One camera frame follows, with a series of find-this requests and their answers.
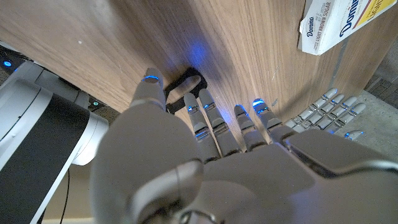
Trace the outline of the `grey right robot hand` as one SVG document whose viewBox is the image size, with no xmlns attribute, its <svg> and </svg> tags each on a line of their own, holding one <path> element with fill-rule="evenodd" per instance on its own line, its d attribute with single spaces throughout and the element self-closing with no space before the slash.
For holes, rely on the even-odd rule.
<svg viewBox="0 0 398 224">
<path fill-rule="evenodd" d="M 335 134 L 366 109 L 356 96 L 345 97 L 336 88 L 330 88 L 285 125 L 298 133 L 316 129 Z"/>
</svg>

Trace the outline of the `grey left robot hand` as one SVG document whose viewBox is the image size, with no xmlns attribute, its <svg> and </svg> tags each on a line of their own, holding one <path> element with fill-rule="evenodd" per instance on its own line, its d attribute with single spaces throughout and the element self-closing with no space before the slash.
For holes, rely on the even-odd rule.
<svg viewBox="0 0 398 224">
<path fill-rule="evenodd" d="M 241 105 L 242 152 L 210 93 L 185 95 L 192 125 L 166 110 L 147 69 L 102 138 L 91 170 L 96 223 L 396 223 L 397 159 L 332 131 L 301 133 L 262 100 Z"/>
</svg>

